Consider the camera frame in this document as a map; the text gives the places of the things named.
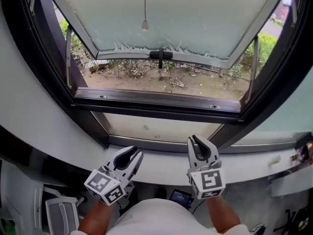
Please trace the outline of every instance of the person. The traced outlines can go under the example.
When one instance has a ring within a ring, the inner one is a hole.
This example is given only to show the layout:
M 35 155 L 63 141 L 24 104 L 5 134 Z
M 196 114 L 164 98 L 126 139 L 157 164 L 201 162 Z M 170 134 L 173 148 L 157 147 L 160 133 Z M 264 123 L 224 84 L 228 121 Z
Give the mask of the person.
M 183 206 L 165 198 L 131 204 L 108 232 L 115 203 L 107 206 L 97 201 L 80 223 L 78 231 L 70 235 L 250 235 L 247 227 L 240 223 L 237 214 L 221 196 L 205 200 L 216 232 L 198 223 Z

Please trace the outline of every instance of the sleeve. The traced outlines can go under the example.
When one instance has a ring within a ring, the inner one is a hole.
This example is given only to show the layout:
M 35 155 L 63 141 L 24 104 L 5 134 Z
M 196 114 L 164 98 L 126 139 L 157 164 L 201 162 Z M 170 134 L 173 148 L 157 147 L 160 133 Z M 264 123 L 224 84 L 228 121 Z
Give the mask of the sleeve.
M 250 235 L 250 232 L 245 225 L 236 225 L 229 229 L 224 235 Z
M 87 235 L 87 234 L 81 231 L 73 231 L 70 233 L 70 235 Z

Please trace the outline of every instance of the black window frame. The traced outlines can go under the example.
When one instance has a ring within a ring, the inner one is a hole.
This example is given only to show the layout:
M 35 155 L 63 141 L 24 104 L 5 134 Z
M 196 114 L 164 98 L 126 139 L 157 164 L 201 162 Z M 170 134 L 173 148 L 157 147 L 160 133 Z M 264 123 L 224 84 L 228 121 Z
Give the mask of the black window frame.
M 52 0 L 1 0 L 11 34 L 29 67 L 62 109 L 98 143 L 139 148 L 186 152 L 185 143 L 172 144 L 110 135 L 104 114 L 114 113 L 138 117 L 221 123 L 210 140 L 221 153 L 243 138 L 274 113 L 300 85 L 313 65 L 309 49 L 303 50 L 313 37 L 313 0 L 296 0 L 297 21 L 293 25 L 289 12 L 272 54 L 254 81 L 251 98 L 245 107 L 247 93 L 240 103 L 179 94 L 163 94 L 128 90 L 87 89 L 78 67 L 71 57 L 71 89 L 66 83 L 66 41 L 59 27 Z M 291 72 L 301 60 L 301 69 Z M 268 149 L 286 148 L 286 145 Z

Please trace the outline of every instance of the person's right arm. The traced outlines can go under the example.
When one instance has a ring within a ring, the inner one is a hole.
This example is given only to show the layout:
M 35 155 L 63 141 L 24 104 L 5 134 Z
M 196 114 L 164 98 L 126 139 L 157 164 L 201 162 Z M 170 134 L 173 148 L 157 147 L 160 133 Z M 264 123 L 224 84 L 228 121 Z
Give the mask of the person's right arm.
M 231 228 L 240 225 L 239 217 L 221 196 L 208 198 L 206 206 L 218 233 L 224 234 Z

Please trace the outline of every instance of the black shoe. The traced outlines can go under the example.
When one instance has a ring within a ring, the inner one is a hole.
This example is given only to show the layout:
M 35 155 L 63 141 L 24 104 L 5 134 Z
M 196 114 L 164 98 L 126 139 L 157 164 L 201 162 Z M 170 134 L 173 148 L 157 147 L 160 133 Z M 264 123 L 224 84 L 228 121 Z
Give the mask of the black shoe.
M 157 189 L 155 198 L 167 199 L 166 189 L 164 189 L 163 187 L 160 187 L 159 189 Z

